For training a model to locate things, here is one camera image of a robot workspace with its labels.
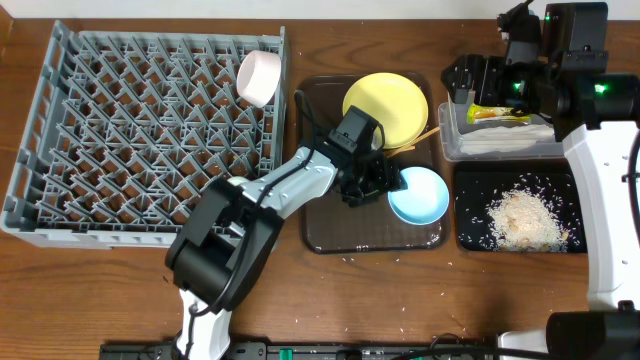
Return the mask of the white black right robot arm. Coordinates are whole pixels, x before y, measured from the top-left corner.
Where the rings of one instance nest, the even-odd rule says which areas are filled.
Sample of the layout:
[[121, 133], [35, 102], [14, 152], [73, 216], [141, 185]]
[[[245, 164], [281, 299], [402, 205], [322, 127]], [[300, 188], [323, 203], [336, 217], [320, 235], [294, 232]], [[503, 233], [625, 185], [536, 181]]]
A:
[[521, 2], [497, 17], [501, 56], [466, 54], [443, 70], [451, 161], [563, 157], [587, 244], [588, 307], [498, 339], [503, 359], [639, 355], [639, 79], [607, 69], [608, 6]]

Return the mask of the light blue bowl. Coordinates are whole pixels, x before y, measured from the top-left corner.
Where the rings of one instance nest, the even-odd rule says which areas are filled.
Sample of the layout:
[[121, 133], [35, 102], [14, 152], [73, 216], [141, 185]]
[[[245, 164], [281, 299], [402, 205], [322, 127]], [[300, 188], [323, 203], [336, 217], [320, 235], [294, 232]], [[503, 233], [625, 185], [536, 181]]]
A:
[[423, 226], [435, 223], [446, 213], [450, 196], [444, 179], [426, 167], [400, 171], [401, 185], [387, 194], [393, 213], [403, 222]]

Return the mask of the dark brown serving tray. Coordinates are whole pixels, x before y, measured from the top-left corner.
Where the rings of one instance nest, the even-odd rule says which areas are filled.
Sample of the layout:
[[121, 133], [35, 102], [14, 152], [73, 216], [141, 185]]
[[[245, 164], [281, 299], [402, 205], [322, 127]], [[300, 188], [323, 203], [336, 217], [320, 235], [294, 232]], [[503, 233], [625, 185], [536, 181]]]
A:
[[[342, 120], [342, 102], [361, 76], [324, 75], [303, 80], [305, 92], [325, 129]], [[299, 211], [302, 240], [317, 254], [434, 249], [446, 242], [451, 230], [447, 215], [428, 225], [411, 225], [392, 211], [386, 196], [352, 208], [330, 191]]]

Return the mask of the wooden chopstick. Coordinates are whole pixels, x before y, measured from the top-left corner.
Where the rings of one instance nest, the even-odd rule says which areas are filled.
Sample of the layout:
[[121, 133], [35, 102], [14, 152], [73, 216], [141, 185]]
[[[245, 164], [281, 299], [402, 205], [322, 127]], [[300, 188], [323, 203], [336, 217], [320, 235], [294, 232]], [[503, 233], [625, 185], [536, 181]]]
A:
[[415, 149], [415, 145], [408, 145], [408, 146], [403, 146], [403, 147], [399, 147], [399, 148], [396, 148], [396, 149], [391, 149], [391, 150], [385, 151], [384, 155], [387, 158], [391, 158], [391, 157], [393, 157], [395, 155], [398, 155], [400, 153], [403, 153], [403, 152], [406, 152], [406, 151], [412, 151], [414, 149]]
[[439, 131], [440, 131], [440, 128], [439, 128], [439, 127], [435, 127], [435, 128], [433, 128], [433, 129], [431, 129], [431, 130], [427, 131], [426, 133], [424, 133], [424, 134], [422, 134], [422, 135], [418, 136], [417, 138], [415, 138], [414, 140], [412, 140], [411, 142], [409, 142], [408, 144], [406, 144], [406, 145], [404, 145], [404, 146], [408, 146], [408, 145], [415, 145], [415, 148], [416, 148], [416, 145], [417, 145], [418, 143], [420, 143], [421, 141], [423, 141], [423, 140], [425, 140], [425, 139], [427, 139], [427, 138], [431, 137], [432, 135], [434, 135], [434, 134], [438, 133]]

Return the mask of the pink white bowl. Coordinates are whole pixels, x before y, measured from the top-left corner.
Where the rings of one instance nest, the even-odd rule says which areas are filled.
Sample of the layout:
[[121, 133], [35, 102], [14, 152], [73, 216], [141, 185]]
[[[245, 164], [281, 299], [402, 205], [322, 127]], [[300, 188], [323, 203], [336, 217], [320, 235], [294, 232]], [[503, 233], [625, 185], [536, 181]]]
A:
[[281, 75], [276, 53], [254, 50], [242, 61], [237, 75], [238, 94], [251, 105], [264, 107], [274, 96]]

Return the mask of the yellow round plate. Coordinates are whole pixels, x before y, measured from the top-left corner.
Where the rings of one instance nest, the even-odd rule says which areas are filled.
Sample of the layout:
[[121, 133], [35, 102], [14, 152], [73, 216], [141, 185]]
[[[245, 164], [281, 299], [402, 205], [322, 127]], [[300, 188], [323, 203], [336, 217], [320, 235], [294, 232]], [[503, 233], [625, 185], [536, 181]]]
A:
[[421, 88], [396, 73], [373, 73], [358, 79], [343, 98], [342, 113], [355, 106], [378, 121], [384, 149], [407, 145], [425, 129], [429, 106]]

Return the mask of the yellow green snack wrapper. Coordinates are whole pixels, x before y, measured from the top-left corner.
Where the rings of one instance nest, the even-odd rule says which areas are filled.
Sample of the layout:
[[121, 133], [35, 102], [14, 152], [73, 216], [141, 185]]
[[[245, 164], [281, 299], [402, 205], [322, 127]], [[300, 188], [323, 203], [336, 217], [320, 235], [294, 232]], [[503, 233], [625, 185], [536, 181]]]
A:
[[532, 115], [516, 111], [513, 107], [492, 107], [472, 104], [467, 110], [466, 119], [468, 124], [480, 124], [491, 121], [530, 123]]

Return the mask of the grey plastic dishwasher rack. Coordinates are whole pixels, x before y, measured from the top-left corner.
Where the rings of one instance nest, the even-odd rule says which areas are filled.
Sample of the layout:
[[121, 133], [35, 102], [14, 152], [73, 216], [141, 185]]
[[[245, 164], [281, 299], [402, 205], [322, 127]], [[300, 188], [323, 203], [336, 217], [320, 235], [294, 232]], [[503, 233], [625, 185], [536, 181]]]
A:
[[171, 245], [214, 180], [282, 161], [288, 81], [262, 107], [237, 91], [276, 35], [74, 32], [56, 22], [1, 210], [38, 247]]

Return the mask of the white napkin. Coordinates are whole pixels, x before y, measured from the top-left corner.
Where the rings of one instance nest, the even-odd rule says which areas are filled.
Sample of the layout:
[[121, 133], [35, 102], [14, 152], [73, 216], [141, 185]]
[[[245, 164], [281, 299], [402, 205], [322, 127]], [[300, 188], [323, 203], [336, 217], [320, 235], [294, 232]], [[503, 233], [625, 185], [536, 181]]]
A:
[[546, 125], [484, 128], [462, 135], [460, 151], [468, 155], [515, 152], [553, 138], [554, 130]]

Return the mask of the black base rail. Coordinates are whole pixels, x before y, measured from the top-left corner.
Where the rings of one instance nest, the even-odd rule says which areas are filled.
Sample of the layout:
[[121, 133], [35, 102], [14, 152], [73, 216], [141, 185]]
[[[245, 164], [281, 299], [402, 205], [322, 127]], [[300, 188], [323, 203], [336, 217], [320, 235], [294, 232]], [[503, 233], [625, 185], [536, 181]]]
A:
[[[232, 343], [223, 354], [227, 360], [382, 360], [429, 349], [447, 349], [459, 344], [440, 343], [426, 347], [356, 345], [269, 345], [261, 342]], [[172, 342], [140, 344], [103, 344], [99, 360], [173, 360], [179, 351]]]

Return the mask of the white paper cup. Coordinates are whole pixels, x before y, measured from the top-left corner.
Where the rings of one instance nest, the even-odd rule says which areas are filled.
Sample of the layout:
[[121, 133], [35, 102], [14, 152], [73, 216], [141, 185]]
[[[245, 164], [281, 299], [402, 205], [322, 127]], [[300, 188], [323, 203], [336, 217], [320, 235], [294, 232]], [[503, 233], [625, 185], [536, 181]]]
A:
[[238, 186], [244, 183], [248, 182], [248, 179], [241, 177], [241, 176], [233, 176], [227, 179], [227, 181], [233, 185], [233, 186]]

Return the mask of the clear plastic waste bin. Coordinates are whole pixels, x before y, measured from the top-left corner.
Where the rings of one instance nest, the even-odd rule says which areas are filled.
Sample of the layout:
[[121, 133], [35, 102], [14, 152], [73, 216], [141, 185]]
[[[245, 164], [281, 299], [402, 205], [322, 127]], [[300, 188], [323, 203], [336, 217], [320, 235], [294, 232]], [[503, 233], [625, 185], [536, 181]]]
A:
[[558, 159], [562, 145], [554, 137], [551, 124], [533, 115], [524, 122], [489, 120], [469, 123], [473, 105], [451, 100], [438, 107], [443, 155], [449, 162]]

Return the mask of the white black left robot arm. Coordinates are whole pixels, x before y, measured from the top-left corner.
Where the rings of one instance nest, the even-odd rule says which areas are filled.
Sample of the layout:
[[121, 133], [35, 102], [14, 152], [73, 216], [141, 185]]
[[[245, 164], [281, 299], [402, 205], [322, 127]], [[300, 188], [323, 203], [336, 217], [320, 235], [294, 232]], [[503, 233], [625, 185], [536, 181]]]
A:
[[232, 312], [254, 287], [291, 214], [332, 188], [352, 207], [399, 188], [399, 169], [384, 154], [397, 130], [352, 106], [337, 127], [313, 134], [267, 175], [218, 179], [202, 192], [165, 257], [185, 307], [174, 358], [225, 354]]

